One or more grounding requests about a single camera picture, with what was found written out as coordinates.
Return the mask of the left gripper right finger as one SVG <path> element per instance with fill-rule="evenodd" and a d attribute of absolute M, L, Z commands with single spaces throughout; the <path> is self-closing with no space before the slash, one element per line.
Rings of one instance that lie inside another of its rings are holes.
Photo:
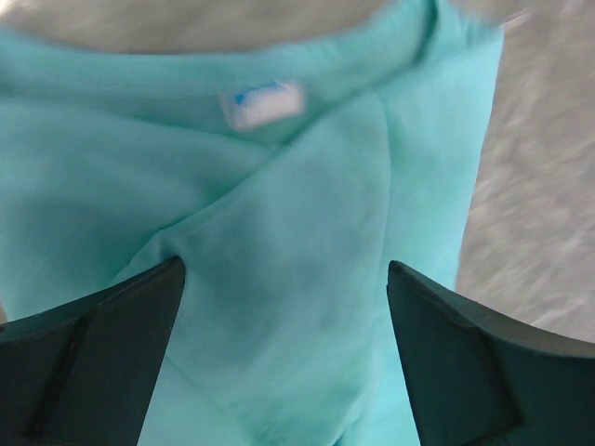
<path fill-rule="evenodd" d="M 390 263 L 390 315 L 423 445 L 591 445 L 594 346 Z"/>

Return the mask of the turquoise t-shirt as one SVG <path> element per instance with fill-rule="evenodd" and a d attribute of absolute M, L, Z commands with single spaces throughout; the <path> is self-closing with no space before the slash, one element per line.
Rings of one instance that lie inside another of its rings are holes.
<path fill-rule="evenodd" d="M 144 445 L 415 445 L 388 265 L 453 287 L 503 45 L 447 1 L 255 53 L 1 33 L 1 299 L 179 256 Z"/>

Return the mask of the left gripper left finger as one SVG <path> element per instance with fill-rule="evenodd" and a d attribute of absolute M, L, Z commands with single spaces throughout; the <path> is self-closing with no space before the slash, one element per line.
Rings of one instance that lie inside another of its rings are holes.
<path fill-rule="evenodd" d="M 186 269 L 173 257 L 108 289 L 1 326 L 4 445 L 135 445 Z"/>

